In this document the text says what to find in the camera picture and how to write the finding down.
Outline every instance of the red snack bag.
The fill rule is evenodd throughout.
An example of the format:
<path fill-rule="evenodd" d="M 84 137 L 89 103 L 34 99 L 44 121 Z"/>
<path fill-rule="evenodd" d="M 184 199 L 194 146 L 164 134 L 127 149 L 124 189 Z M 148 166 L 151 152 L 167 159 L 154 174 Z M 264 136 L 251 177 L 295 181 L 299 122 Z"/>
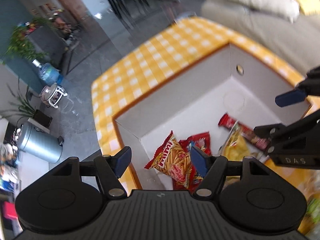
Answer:
<path fill-rule="evenodd" d="M 180 143 L 181 147 L 183 148 L 183 150 L 185 152 L 188 152 L 189 154 L 190 154 L 191 147 L 197 146 L 202 151 L 204 151 L 207 155 L 211 155 L 209 132 L 192 135 L 192 136 L 188 137 L 186 140 L 180 140 L 179 143 Z M 190 186 L 189 186 L 188 190 L 191 193 L 193 193 L 203 178 L 196 171 L 196 168 L 193 165 L 191 165 L 190 176 L 191 176 L 192 180 L 190 182 Z M 184 190 L 185 189 L 180 183 L 176 182 L 175 180 L 172 180 L 172 183 L 173 183 L 174 190 Z"/>
<path fill-rule="evenodd" d="M 231 128 L 235 125 L 236 119 L 233 119 L 228 114 L 224 114 L 223 117 L 220 119 L 218 126 L 223 126 L 231 130 Z M 261 151 L 265 151 L 268 149 L 268 146 L 270 144 L 270 141 L 268 139 L 263 139 L 255 135 L 252 129 L 245 126 L 244 124 L 238 122 L 238 124 L 241 126 L 242 133 L 241 135 L 249 141 L 252 145 L 257 147 Z"/>
<path fill-rule="evenodd" d="M 190 186 L 190 167 L 190 153 L 183 150 L 171 131 L 145 169 L 155 168 L 188 189 Z"/>

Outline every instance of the yellow checkered tablecloth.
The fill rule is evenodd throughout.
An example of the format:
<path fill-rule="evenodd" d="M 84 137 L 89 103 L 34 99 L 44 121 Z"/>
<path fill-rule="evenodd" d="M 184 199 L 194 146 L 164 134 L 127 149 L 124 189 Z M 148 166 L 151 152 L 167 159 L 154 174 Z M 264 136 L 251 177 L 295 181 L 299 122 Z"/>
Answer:
<path fill-rule="evenodd" d="M 103 154 L 115 155 L 122 147 L 114 127 L 114 119 L 121 112 L 168 78 L 229 43 L 260 59 L 293 86 L 304 79 L 288 63 L 243 35 L 204 18 L 184 19 L 142 44 L 92 83 L 93 116 Z M 312 105 L 309 114 L 320 108 L 318 98 L 308 100 Z M 283 168 L 276 169 L 281 173 Z M 295 178 L 304 173 L 297 169 L 284 171 Z M 139 187 L 133 178 L 134 172 L 127 169 L 120 179 L 129 192 Z"/>

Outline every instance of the tiled floor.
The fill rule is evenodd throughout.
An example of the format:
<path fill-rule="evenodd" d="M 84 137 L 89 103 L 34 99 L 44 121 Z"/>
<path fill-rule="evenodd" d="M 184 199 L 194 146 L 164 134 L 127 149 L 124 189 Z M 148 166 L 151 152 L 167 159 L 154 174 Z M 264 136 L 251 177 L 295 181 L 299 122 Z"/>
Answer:
<path fill-rule="evenodd" d="M 106 11 L 103 18 L 85 23 L 80 35 L 80 44 L 74 50 L 70 72 L 65 85 L 74 102 L 76 114 L 47 108 L 46 114 L 53 117 L 50 127 L 54 136 L 64 140 L 62 156 L 58 163 L 70 156 L 80 160 L 99 150 L 91 105 L 91 83 L 137 46 L 168 27 L 175 17 L 185 11 L 200 15 L 204 0 L 148 0 L 150 7 L 129 4 L 132 18 L 120 21 L 113 12 Z"/>

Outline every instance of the silver trash can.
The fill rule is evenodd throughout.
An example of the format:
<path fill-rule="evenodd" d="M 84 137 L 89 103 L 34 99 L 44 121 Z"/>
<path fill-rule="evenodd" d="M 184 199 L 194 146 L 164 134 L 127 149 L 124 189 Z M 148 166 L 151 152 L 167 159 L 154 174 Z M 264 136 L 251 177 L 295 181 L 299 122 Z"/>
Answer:
<path fill-rule="evenodd" d="M 56 163 L 62 154 L 58 138 L 26 122 L 21 128 L 17 146 L 19 150 L 30 153 L 49 163 Z"/>

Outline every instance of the doorway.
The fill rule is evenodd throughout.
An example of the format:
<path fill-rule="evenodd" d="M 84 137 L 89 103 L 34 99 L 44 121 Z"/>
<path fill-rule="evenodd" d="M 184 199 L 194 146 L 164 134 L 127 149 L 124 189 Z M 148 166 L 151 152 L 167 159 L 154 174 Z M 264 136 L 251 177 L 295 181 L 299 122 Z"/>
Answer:
<path fill-rule="evenodd" d="M 58 0 L 78 21 L 84 20 L 87 15 L 87 8 L 81 0 Z"/>

